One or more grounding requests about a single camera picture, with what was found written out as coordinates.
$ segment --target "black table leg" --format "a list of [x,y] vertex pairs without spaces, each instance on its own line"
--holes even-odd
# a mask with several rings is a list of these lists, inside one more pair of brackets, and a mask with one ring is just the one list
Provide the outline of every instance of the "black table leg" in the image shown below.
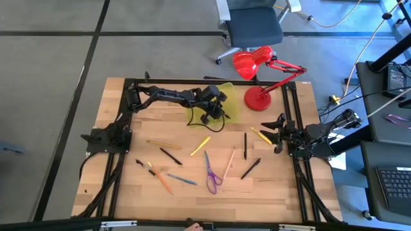
[[340,141],[334,142],[330,146],[335,154],[340,154],[351,148],[357,147],[360,145],[361,141],[372,141],[369,125],[355,131]]

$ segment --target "office chair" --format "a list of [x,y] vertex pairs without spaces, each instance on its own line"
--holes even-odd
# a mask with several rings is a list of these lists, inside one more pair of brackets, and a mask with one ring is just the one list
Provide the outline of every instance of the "office chair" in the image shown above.
[[273,9],[276,0],[215,0],[218,11],[218,27],[228,31],[231,49],[216,59],[221,64],[221,58],[240,49],[250,51],[261,46],[270,46],[283,41],[283,31],[280,22],[288,12],[301,10],[299,0],[286,0],[286,7],[278,15]]

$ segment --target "red desk lamp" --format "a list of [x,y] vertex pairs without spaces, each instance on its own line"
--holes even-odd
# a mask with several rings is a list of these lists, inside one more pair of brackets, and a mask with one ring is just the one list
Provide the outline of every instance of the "red desk lamp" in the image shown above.
[[279,83],[271,87],[261,88],[252,87],[244,95],[245,104],[251,109],[256,111],[262,111],[268,108],[271,104],[270,91],[288,83],[294,78],[304,74],[307,69],[299,67],[293,64],[289,64],[284,61],[277,60],[275,53],[272,51],[271,47],[263,46],[254,52],[242,51],[236,53],[233,58],[234,66],[240,74],[240,76],[245,80],[254,80],[258,83],[257,72],[258,67],[265,63],[267,67],[280,70],[284,73],[293,73],[290,77],[286,78]]

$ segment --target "orange pencil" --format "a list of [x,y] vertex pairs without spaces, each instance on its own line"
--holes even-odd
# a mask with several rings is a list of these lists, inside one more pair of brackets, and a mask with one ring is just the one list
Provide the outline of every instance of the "orange pencil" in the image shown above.
[[161,183],[167,188],[167,190],[173,194],[173,192],[171,191],[170,187],[167,185],[167,183],[162,179],[162,177],[160,176],[160,174],[157,172],[157,170],[155,170],[155,168],[152,166],[152,163],[150,163],[150,161],[147,161],[148,165],[153,169],[154,173],[159,177]]
[[234,147],[234,150],[232,151],[229,164],[227,164],[227,168],[225,169],[225,173],[224,173],[224,176],[223,176],[223,180],[224,180],[225,176],[227,175],[227,173],[229,172],[229,168],[230,168],[230,165],[231,165],[231,162],[232,162],[232,158],[234,157],[234,154],[236,153],[236,149],[237,149],[237,146],[235,146],[235,147]]

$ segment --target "lamp base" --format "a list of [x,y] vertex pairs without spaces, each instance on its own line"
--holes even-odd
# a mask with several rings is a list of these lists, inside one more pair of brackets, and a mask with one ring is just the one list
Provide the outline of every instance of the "lamp base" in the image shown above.
[[251,87],[244,95],[245,104],[255,111],[264,111],[271,104],[270,94],[262,94],[263,90],[259,87]]

